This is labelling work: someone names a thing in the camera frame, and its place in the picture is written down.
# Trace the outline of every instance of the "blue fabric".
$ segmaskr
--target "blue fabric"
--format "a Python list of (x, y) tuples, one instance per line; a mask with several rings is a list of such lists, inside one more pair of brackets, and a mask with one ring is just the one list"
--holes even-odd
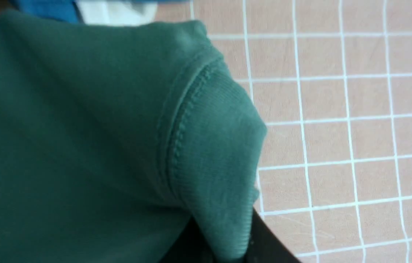
[(10, 0), (18, 10), (38, 17), (79, 23), (73, 0)]

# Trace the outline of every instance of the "seam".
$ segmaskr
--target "seam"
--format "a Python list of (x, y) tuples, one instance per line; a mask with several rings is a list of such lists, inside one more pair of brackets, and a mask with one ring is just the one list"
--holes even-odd
[[(211, 79), (211, 75), (218, 70), (216, 65), (222, 61), (222, 58), (218, 58), (216, 60), (213, 60), (211, 63), (206, 65), (198, 74), (197, 81), (198, 83), (195, 84), (194, 82), (192, 83), (192, 88), (193, 94), (191, 94), (190, 98), (185, 98), (183, 100), (182, 104), (186, 103), (186, 107), (183, 110), (183, 112), (179, 112), (178, 114), (178, 119), (180, 119), (180, 122), (178, 123), (178, 127), (174, 127), (176, 129), (175, 135), (173, 136), (173, 150), (172, 150), (172, 173), (169, 181), (172, 181), (173, 179), (177, 179), (176, 176), (178, 175), (179, 171), (179, 160), (181, 157), (181, 152), (183, 150), (183, 139), (184, 139), (184, 134), (186, 132), (186, 127), (189, 123), (190, 117), (192, 115), (193, 109), (196, 107), (197, 101), (201, 98), (201, 96), (204, 94), (205, 86), (204, 85), (208, 80)], [(177, 193), (177, 198), (179, 201), (183, 203), (184, 206), (186, 204), (183, 202), (182, 198), (182, 193), (179, 192)]]
[[(169, 157), (168, 157), (168, 151), (169, 151), (169, 145), (170, 142), (172, 140), (172, 132), (170, 132), (167, 135), (167, 140), (166, 140), (166, 144), (168, 145), (167, 147), (167, 151), (166, 151), (166, 159), (163, 160), (161, 159), (161, 153), (164, 151), (161, 147), (161, 137), (162, 137), (162, 127), (164, 126), (165, 123), (165, 118), (166, 118), (166, 114), (167, 114), (167, 104), (169, 102), (171, 102), (172, 97), (173, 97), (173, 93), (175, 91), (175, 87), (179, 84), (179, 82), (184, 78), (184, 76), (186, 75), (186, 71), (188, 68), (191, 67), (192, 64), (196, 63), (200, 58), (203, 58), (203, 55), (209, 51), (213, 50), (213, 47), (211, 46), (205, 46), (205, 49), (201, 50), (200, 52), (198, 52), (194, 57), (191, 58), (191, 60), (189, 60), (187, 63), (184, 64), (184, 66), (181, 68), (181, 70), (179, 71), (179, 73), (176, 75), (176, 77), (174, 78), (173, 82), (171, 83), (171, 85), (169, 85), (169, 93), (167, 94), (166, 99), (163, 102), (163, 106), (162, 106), (162, 110), (161, 110), (161, 114), (159, 116), (159, 119), (157, 121), (156, 124), (156, 170), (157, 170), (157, 178), (159, 180), (158, 183), (160, 183), (160, 185), (165, 185), (168, 187), (170, 193), (173, 193), (173, 188), (167, 178), (168, 174), (169, 174)], [(182, 98), (179, 99), (180, 103), (177, 106), (176, 111), (174, 112), (174, 115), (178, 115), (178, 112), (181, 108), (181, 103), (185, 100), (185, 97), (187, 96), (188, 91), (192, 88), (192, 83), (189, 83), (187, 88), (184, 91), (184, 95)], [(162, 169), (161, 163), (166, 163), (165, 168)]]

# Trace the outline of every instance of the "green sweatshirt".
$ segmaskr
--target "green sweatshirt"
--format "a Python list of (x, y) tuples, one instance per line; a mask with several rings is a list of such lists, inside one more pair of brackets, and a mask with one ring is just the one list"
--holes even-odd
[(200, 22), (0, 15), (0, 263), (244, 255), (266, 127)]

